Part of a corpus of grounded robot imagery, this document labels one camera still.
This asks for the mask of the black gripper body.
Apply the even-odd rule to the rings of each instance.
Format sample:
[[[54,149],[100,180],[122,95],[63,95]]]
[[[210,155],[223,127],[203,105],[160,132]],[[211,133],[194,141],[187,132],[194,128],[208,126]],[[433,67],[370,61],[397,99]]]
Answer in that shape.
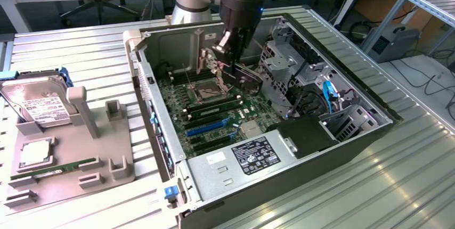
[[[227,31],[252,30],[263,14],[264,0],[220,0],[220,19]]]

